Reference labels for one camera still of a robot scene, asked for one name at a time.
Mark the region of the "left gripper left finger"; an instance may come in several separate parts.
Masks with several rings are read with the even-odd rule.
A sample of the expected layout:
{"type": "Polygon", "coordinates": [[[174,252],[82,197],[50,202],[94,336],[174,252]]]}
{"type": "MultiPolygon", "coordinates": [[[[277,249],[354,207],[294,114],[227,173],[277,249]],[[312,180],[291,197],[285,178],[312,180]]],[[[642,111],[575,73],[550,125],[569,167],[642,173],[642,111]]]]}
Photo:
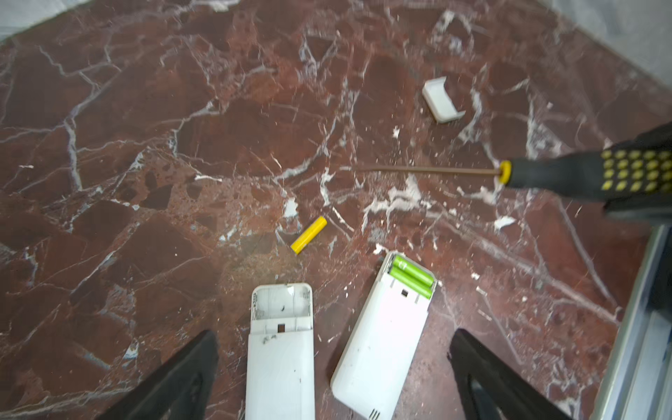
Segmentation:
{"type": "Polygon", "coordinates": [[[218,365],[216,335],[204,330],[101,419],[203,419],[218,365]]]}

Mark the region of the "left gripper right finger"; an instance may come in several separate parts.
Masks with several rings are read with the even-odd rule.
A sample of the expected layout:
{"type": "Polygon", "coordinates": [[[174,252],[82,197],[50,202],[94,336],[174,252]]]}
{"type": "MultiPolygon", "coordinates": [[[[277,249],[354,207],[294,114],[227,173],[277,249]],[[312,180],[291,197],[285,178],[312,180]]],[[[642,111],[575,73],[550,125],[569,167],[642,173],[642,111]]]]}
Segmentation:
{"type": "Polygon", "coordinates": [[[447,355],[467,419],[567,419],[470,332],[453,335],[447,355]]]}

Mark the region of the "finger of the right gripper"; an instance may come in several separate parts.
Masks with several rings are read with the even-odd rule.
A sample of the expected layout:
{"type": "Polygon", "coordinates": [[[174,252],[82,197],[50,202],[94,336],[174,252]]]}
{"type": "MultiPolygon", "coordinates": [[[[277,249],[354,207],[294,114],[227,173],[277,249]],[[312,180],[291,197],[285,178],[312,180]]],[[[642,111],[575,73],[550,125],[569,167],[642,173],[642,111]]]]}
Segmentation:
{"type": "Polygon", "coordinates": [[[624,197],[607,201],[605,214],[617,220],[670,225],[671,124],[618,143],[611,151],[625,152],[635,163],[630,169],[635,178],[624,197]]]}

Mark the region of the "black yellow screwdriver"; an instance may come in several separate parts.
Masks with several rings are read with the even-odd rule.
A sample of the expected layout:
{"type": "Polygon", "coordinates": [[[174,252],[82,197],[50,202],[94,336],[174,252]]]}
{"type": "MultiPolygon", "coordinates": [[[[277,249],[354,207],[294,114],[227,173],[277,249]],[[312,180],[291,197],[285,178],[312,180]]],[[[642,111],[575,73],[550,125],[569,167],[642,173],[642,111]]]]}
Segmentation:
{"type": "Polygon", "coordinates": [[[354,166],[356,172],[423,173],[494,178],[511,189],[539,189],[588,201],[671,196],[670,150],[608,149],[554,159],[510,159],[495,168],[354,166]]]}

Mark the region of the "white remote control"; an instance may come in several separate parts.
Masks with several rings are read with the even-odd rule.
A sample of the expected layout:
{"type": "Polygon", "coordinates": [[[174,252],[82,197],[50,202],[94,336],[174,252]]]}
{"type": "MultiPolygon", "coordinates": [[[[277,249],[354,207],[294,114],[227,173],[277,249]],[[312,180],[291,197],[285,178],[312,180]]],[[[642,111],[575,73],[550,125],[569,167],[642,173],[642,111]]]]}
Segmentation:
{"type": "Polygon", "coordinates": [[[255,288],[248,338],[245,418],[316,418],[312,287],[255,288]]]}
{"type": "MultiPolygon", "coordinates": [[[[331,381],[334,397],[366,419],[393,418],[432,302],[390,276],[397,255],[411,261],[386,255],[331,381]]],[[[434,277],[433,296],[437,279],[413,264],[434,277]]]]}

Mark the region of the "yellow battery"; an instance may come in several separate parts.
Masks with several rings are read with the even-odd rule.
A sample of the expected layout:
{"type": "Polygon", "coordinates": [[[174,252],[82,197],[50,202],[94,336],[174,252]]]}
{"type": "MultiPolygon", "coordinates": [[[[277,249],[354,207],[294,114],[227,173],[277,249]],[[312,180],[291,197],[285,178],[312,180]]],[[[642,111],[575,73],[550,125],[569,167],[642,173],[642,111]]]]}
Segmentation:
{"type": "Polygon", "coordinates": [[[320,216],[292,243],[292,251],[298,255],[325,228],[327,220],[320,216]]]}

